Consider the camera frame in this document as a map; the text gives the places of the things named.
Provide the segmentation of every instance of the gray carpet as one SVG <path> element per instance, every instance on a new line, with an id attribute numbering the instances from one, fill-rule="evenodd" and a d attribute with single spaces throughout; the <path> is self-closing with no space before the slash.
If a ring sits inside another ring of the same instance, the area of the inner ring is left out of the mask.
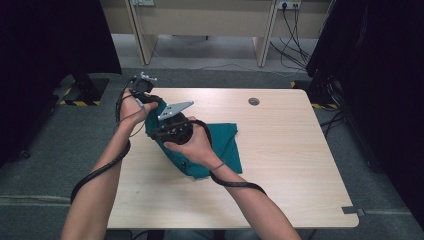
<path id="1" fill-rule="evenodd" d="M 111 81 L 98 107 L 57 106 L 29 147 L 31 158 L 7 163 L 0 169 L 0 239 L 58 239 L 68 210 L 67 198 L 99 157 L 114 123 L 114 105 L 125 81 L 140 69 L 124 69 Z M 144 69 L 157 77 L 156 87 L 290 88 L 298 73 L 282 77 L 272 73 Z M 63 80 L 64 90 L 72 82 Z M 315 109 L 319 122 L 335 112 Z M 312 239 L 424 239 L 424 233 L 384 174 L 370 170 L 359 143 L 347 124 L 331 129 L 328 144 L 356 208 L 363 209 L 354 229 L 318 230 Z M 4 196 L 28 196 L 10 199 Z M 40 201 L 37 196 L 49 196 Z M 303 239 L 311 230 L 299 229 Z"/>

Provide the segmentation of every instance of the forearm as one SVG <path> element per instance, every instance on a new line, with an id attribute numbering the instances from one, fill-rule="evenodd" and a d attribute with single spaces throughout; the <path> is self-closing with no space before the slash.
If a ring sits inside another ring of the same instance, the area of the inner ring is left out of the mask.
<path id="1" fill-rule="evenodd" d="M 133 129 L 121 124 L 92 171 L 113 161 L 125 148 Z M 69 210 L 62 239 L 103 239 L 119 183 L 121 162 L 86 183 Z"/>
<path id="2" fill-rule="evenodd" d="M 217 166 L 217 160 L 210 161 Z M 213 172 L 215 176 L 227 182 L 246 182 L 223 165 Z M 251 188 L 226 187 L 234 198 L 246 220 L 262 239 L 300 239 L 280 208 L 262 192 Z"/>

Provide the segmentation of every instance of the black cable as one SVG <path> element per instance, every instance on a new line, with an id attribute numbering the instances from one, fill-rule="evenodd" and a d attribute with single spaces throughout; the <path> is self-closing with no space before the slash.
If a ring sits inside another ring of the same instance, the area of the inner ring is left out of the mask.
<path id="1" fill-rule="evenodd" d="M 142 231 L 142 232 L 140 232 L 139 234 L 135 235 L 135 236 L 132 238 L 132 240 L 136 240 L 137 238 L 139 238 L 139 237 L 143 236 L 144 234 L 146 234 L 146 233 L 148 233 L 148 232 L 149 232 L 149 230 Z"/>
<path id="2" fill-rule="evenodd" d="M 335 127 L 337 127 L 337 126 L 339 126 L 340 124 L 343 124 L 343 123 L 344 122 L 339 122 L 338 124 L 331 126 L 330 129 L 325 130 L 324 133 L 328 132 L 329 130 L 331 130 L 331 129 L 333 129 L 333 128 L 335 128 Z"/>
<path id="3" fill-rule="evenodd" d="M 341 118 L 335 119 L 335 120 L 333 121 L 333 123 L 338 122 L 338 121 L 343 120 L 343 119 L 344 119 L 344 117 L 341 117 Z M 330 124 L 330 123 L 331 123 L 331 121 L 326 121 L 326 122 L 321 123 L 321 124 L 320 124 L 320 126 L 321 126 L 321 127 L 324 127 L 324 126 L 326 126 L 326 125 L 328 125 L 328 124 Z"/>
<path id="4" fill-rule="evenodd" d="M 274 48 L 274 49 L 276 49 L 280 54 L 281 54 L 281 56 L 280 56 L 280 61 L 281 61 L 281 64 L 284 66 L 284 67 L 287 67 L 287 68 L 293 68 L 293 67 L 288 67 L 288 66 L 286 66 L 284 63 L 283 63 L 283 60 L 282 60 L 282 56 L 285 56 L 287 59 L 289 59 L 289 60 L 291 60 L 292 62 L 294 62 L 296 65 L 298 65 L 299 67 L 301 67 L 301 69 L 299 69 L 299 68 L 294 68 L 294 69 L 298 69 L 298 70 L 303 70 L 303 71 L 305 71 L 306 69 L 306 62 L 308 61 L 308 59 L 309 59 L 309 57 L 310 57 L 310 55 L 308 54 L 308 53 L 306 53 L 302 48 L 301 48 L 301 46 L 300 46 L 300 43 L 299 43 L 299 35 L 298 35 L 298 32 L 297 32 L 297 29 L 298 29 L 298 26 L 297 26 L 297 23 L 298 23 L 298 20 L 299 20 L 299 14 L 298 14 L 298 9 L 297 8 L 295 8 L 295 26 L 294 26 L 294 29 L 293 29 L 293 31 L 292 31 L 292 29 L 291 29 L 291 27 L 290 27 L 290 25 L 289 25 L 289 23 L 288 23 L 288 21 L 287 21 L 287 17 L 286 17 L 286 14 L 285 14 L 285 9 L 283 10 L 283 17 L 284 17 L 284 21 L 286 22 L 286 25 L 287 25 L 287 28 L 288 28 L 288 30 L 289 30 L 289 32 L 290 32 L 290 38 L 289 38 L 289 40 L 288 40 L 288 42 L 287 43 L 284 43 L 284 41 L 280 38 L 280 41 L 284 44 L 284 48 L 283 48 L 283 50 L 279 50 L 277 47 L 275 47 L 274 46 L 274 44 L 273 43 L 271 43 L 271 46 Z M 299 50 L 296 50 L 296 49 L 294 49 L 294 48 L 292 48 L 292 47 L 290 47 L 289 46 L 289 43 L 290 43 L 290 41 L 293 39 L 293 41 L 295 42 L 295 44 L 296 44 L 296 46 L 298 47 L 298 49 Z M 299 53 L 300 54 L 300 56 L 301 56 L 301 58 L 302 58 L 302 60 L 303 60 L 303 63 L 300 61 L 300 60 L 297 60 L 297 59 L 295 59 L 294 57 L 292 57 L 292 56 L 290 56 L 290 55 L 288 55 L 287 53 L 285 53 L 285 50 L 287 49 L 287 48 L 290 48 L 290 49 L 292 49 L 293 51 L 295 51 L 295 52 L 297 52 L 297 53 Z"/>
<path id="5" fill-rule="evenodd" d="M 104 165 L 103 167 L 97 169 L 96 171 L 88 174 L 85 178 L 81 179 L 77 185 L 75 185 L 74 189 L 72 190 L 71 194 L 71 204 L 74 202 L 75 197 L 77 196 L 78 191 L 81 189 L 82 186 L 84 186 L 89 181 L 93 180 L 93 178 L 99 176 L 100 174 L 106 172 L 113 166 L 115 166 L 117 163 L 119 163 L 130 151 L 131 148 L 131 142 L 128 140 L 127 145 L 125 146 L 125 149 L 110 163 Z"/>
<path id="6" fill-rule="evenodd" d="M 256 189 L 258 191 L 261 191 L 263 194 L 266 195 L 265 191 L 259 185 L 255 184 L 255 183 L 251 183 L 251 182 L 226 182 L 226 181 L 223 181 L 223 180 L 217 178 L 215 176 L 215 174 L 213 174 L 211 171 L 209 171 L 209 173 L 211 175 L 212 180 L 215 183 L 217 183 L 217 184 L 219 184 L 221 186 L 224 186 L 224 187 L 243 187 L 243 188 L 247 187 L 247 188 L 253 188 L 253 189 Z"/>
<path id="7" fill-rule="evenodd" d="M 189 121 L 189 122 L 190 122 L 190 123 L 198 124 L 198 125 L 202 126 L 202 127 L 205 129 L 205 132 L 206 132 L 206 135 L 207 135 L 207 137 L 208 137 L 209 143 L 210 143 L 210 145 L 211 145 L 211 147 L 212 147 L 212 137 L 211 137 L 211 134 L 210 134 L 209 128 L 208 128 L 208 126 L 206 125 L 206 123 L 204 123 L 204 122 L 202 122 L 202 121 L 200 121 L 200 120 L 191 120 L 191 121 Z M 221 179 L 217 178 L 217 177 L 215 176 L 215 174 L 213 174 L 213 173 L 212 173 L 212 171 L 209 171 L 209 173 L 210 173 L 210 175 L 211 175 L 212 180 L 213 180 L 215 183 L 217 183 L 217 184 L 219 184 L 219 185 L 221 185 L 221 186 L 224 186 L 224 187 L 245 187 L 245 188 L 253 188 L 253 189 L 256 189 L 256 190 L 261 191 L 262 193 L 264 193 L 264 194 L 266 195 L 265 191 L 264 191 L 264 190 L 263 190 L 263 189 L 262 189 L 259 185 L 255 184 L 255 183 L 251 183 L 251 182 L 227 182 L 227 181 L 223 181 L 223 180 L 221 180 Z"/>
<path id="8" fill-rule="evenodd" d="M 325 139 L 327 139 L 327 136 L 328 136 L 328 133 L 330 132 L 330 129 L 331 129 L 331 125 L 334 123 L 334 120 L 341 114 L 342 112 L 340 111 L 340 112 L 338 112 L 338 113 L 336 113 L 335 115 L 334 115 L 334 117 L 330 120 L 330 122 L 328 123 L 328 126 L 327 126 L 327 130 L 325 131 Z"/>
<path id="9" fill-rule="evenodd" d="M 134 81 L 134 78 L 132 78 L 131 80 L 129 80 L 126 84 L 125 87 L 122 89 L 122 91 L 119 93 L 119 98 L 116 101 L 116 105 L 115 105 L 115 118 L 116 118 L 116 122 L 121 123 L 122 120 L 124 120 L 125 118 L 129 117 L 125 117 L 124 119 L 120 119 L 120 112 L 121 112 L 121 105 L 122 105 L 122 101 L 124 101 L 126 98 L 131 97 L 132 95 L 128 95 L 126 97 L 123 98 L 124 96 L 124 92 L 125 89 L 128 87 L 128 85 Z M 119 163 L 120 161 L 122 161 L 122 159 L 127 155 L 127 153 L 130 151 L 131 148 L 131 142 L 130 140 L 128 140 L 125 149 L 111 162 L 109 162 L 108 164 L 104 165 L 103 167 L 95 170 L 94 172 L 88 174 L 86 177 L 84 177 L 83 179 L 81 179 L 74 187 L 74 189 L 72 189 L 72 193 L 71 193 L 71 204 L 74 202 L 74 199 L 78 193 L 78 191 L 82 188 L 82 186 L 84 186 L 86 183 L 88 183 L 89 181 L 93 180 L 95 177 L 99 176 L 100 174 L 106 172 L 107 170 L 109 170 L 110 168 L 112 168 L 113 166 L 115 166 L 117 163 Z"/>
<path id="10" fill-rule="evenodd" d="M 271 47 L 273 47 L 280 54 L 281 65 L 283 65 L 286 68 L 292 68 L 292 69 L 297 69 L 297 70 L 305 71 L 305 66 L 299 60 L 295 59 L 294 57 L 292 57 L 292 56 L 290 56 L 290 55 L 288 55 L 286 53 L 284 53 L 283 51 L 281 51 L 280 49 L 278 49 L 272 42 L 270 42 L 270 44 L 271 44 Z M 295 63 L 296 65 L 298 65 L 301 68 L 286 66 L 283 63 L 283 56 L 286 57 L 287 59 L 291 60 L 293 63 Z"/>
<path id="11" fill-rule="evenodd" d="M 295 33 L 295 36 L 296 36 L 296 38 L 295 38 L 295 42 L 297 43 L 296 45 L 299 48 L 300 55 L 301 55 L 303 61 L 305 62 L 305 65 L 306 65 L 306 62 L 308 62 L 308 58 L 306 57 L 305 51 L 300 47 L 299 34 L 297 32 L 297 30 L 298 30 L 297 24 L 299 22 L 299 15 L 300 15 L 299 14 L 299 8 L 295 7 L 295 9 L 294 9 L 294 19 L 295 20 L 294 20 L 294 30 L 293 30 L 293 32 Z"/>

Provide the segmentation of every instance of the floor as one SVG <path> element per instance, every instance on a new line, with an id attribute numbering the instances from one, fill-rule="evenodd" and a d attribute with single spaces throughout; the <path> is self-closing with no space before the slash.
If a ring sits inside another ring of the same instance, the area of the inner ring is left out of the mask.
<path id="1" fill-rule="evenodd" d="M 280 54 L 269 48 L 265 67 L 258 67 L 252 38 L 249 37 L 216 37 L 209 36 L 169 36 L 160 35 L 155 47 L 154 56 L 149 65 L 141 65 L 137 45 L 133 35 L 113 34 L 122 68 L 183 68 L 183 69 L 219 69 L 238 71 L 269 71 L 296 73 L 302 72 L 288 59 L 280 61 Z M 271 42 L 280 49 L 284 44 L 279 38 Z M 312 53 L 316 39 L 300 39 L 302 50 Z M 293 41 L 289 46 L 297 48 Z M 296 59 L 300 54 L 287 48 L 286 53 Z"/>

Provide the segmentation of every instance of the metal bracket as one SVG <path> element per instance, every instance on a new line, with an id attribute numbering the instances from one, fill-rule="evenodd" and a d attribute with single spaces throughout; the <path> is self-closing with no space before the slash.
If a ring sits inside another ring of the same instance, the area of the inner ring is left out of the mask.
<path id="1" fill-rule="evenodd" d="M 193 104 L 194 104 L 193 101 L 169 104 L 166 106 L 163 112 L 158 116 L 158 119 L 161 121 L 161 120 L 171 118 Z"/>

